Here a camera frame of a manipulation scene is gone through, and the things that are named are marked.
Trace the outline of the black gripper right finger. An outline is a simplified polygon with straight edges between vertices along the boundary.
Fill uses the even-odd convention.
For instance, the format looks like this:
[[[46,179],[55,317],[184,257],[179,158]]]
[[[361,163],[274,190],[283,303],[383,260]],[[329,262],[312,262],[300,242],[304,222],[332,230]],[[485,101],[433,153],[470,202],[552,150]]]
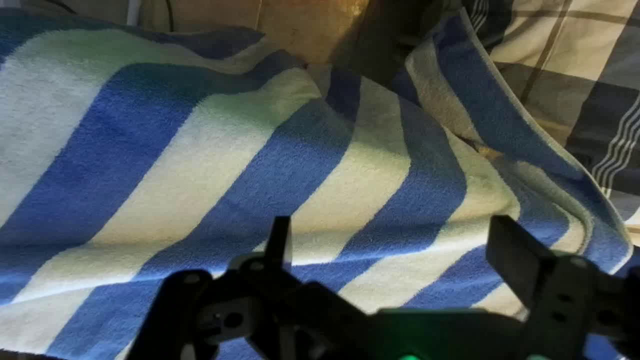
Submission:
[[[487,260],[531,312],[546,305],[556,255],[510,215],[491,219]]]

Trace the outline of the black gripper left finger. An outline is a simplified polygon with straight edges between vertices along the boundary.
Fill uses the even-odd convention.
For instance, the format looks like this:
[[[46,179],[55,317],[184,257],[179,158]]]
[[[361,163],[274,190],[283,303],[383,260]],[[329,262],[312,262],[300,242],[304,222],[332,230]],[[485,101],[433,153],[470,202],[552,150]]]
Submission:
[[[272,230],[265,247],[265,255],[278,263],[281,268],[288,268],[292,260],[291,247],[291,217],[277,215],[272,222]]]

